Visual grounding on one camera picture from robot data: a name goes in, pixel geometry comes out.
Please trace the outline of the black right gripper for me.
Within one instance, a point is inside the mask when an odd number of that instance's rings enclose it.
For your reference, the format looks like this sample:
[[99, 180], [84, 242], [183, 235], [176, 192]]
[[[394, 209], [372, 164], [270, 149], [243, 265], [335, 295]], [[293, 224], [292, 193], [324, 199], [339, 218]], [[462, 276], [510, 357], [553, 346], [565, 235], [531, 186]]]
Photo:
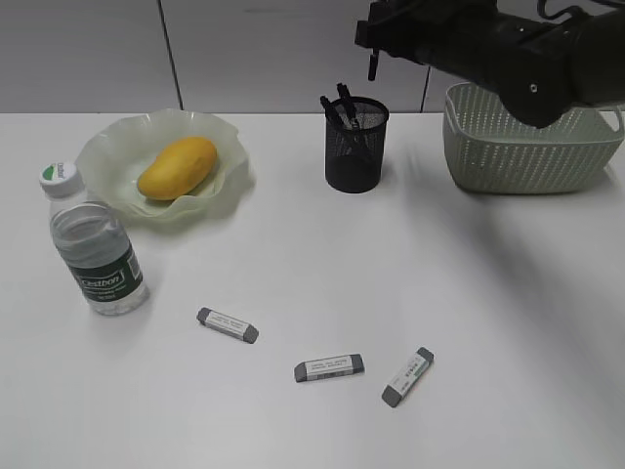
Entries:
[[417, 64], [446, 64], [479, 49], [497, 16], [495, 1], [374, 1], [354, 43]]

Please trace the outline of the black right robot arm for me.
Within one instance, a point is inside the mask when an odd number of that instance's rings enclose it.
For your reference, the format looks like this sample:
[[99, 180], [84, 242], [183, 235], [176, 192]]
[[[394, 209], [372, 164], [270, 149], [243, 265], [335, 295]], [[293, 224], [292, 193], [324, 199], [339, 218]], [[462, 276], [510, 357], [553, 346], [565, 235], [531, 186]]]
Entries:
[[354, 42], [378, 56], [428, 65], [497, 95], [518, 121], [544, 128], [573, 107], [624, 102], [624, 4], [590, 15], [571, 5], [539, 20], [505, 14], [494, 1], [374, 1]]

